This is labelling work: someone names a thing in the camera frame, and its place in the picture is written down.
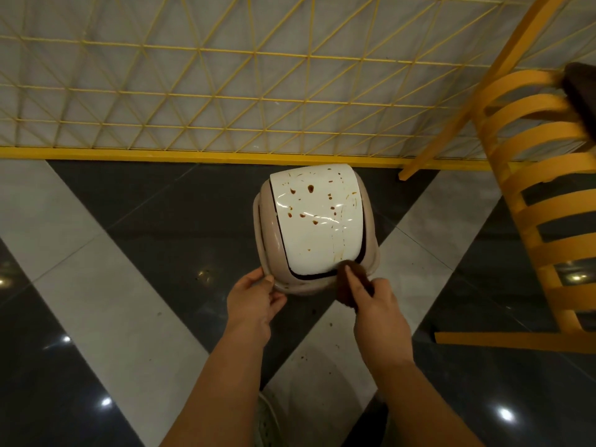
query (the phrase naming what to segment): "forearm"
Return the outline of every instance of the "forearm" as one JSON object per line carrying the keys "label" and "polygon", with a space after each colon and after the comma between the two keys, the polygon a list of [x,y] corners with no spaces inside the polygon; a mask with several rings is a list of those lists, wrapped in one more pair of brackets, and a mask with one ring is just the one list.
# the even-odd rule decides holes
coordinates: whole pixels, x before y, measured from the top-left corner
{"label": "forearm", "polygon": [[254,332],[227,328],[161,447],[252,445],[262,358]]}
{"label": "forearm", "polygon": [[375,375],[404,446],[483,445],[413,363]]}

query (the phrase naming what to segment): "hand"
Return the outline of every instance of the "hand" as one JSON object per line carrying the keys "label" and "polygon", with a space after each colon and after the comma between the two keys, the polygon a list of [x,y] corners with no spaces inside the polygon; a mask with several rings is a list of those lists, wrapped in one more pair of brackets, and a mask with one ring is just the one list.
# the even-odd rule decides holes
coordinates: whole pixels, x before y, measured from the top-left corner
{"label": "hand", "polygon": [[370,296],[348,266],[346,274],[358,305],[354,336],[372,377],[396,365],[413,365],[412,333],[389,281],[374,279]]}
{"label": "hand", "polygon": [[271,338],[269,322],[284,307],[287,297],[273,290],[273,277],[264,276],[261,267],[240,278],[228,295],[226,332],[255,334],[264,347]]}

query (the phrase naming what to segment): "triangular grid pattern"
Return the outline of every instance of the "triangular grid pattern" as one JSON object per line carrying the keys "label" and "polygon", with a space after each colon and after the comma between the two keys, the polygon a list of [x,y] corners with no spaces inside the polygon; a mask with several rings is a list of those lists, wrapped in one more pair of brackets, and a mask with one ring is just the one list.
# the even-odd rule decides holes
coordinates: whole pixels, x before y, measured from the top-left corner
{"label": "triangular grid pattern", "polygon": [[[532,2],[2,0],[0,143],[414,156]],[[596,63],[595,6],[569,0],[518,68]],[[478,158],[473,136],[442,156]]]}

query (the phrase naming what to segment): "yellow chair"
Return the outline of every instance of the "yellow chair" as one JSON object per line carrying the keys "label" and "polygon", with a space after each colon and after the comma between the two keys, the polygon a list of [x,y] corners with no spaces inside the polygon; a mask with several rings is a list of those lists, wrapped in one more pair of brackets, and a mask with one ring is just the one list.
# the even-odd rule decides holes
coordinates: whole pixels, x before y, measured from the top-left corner
{"label": "yellow chair", "polygon": [[[596,226],[592,233],[551,242],[544,242],[538,231],[538,226],[546,222],[596,211],[596,189],[552,197],[530,206],[526,205],[521,193],[537,183],[565,174],[596,172],[596,157],[590,152],[579,151],[547,158],[515,172],[509,165],[517,155],[540,144],[577,140],[585,141],[591,147],[590,138],[565,97],[541,93],[507,104],[499,102],[499,98],[524,86],[560,87],[562,73],[509,72],[563,1],[536,0],[470,100],[399,174],[401,180],[408,179],[472,120],[560,332],[437,332],[435,339],[438,343],[596,353],[596,332],[584,331],[575,312],[596,310],[596,283],[565,286],[555,270],[558,263],[596,257]],[[497,134],[503,127],[528,117],[549,122],[504,142],[499,141]]]}

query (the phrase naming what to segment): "dark seat cushion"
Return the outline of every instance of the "dark seat cushion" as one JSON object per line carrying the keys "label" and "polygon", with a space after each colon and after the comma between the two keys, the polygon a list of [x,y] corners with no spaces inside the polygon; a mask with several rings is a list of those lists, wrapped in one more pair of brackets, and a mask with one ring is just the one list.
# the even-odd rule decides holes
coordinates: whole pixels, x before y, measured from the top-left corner
{"label": "dark seat cushion", "polygon": [[570,62],[565,66],[562,88],[596,141],[596,65]]}

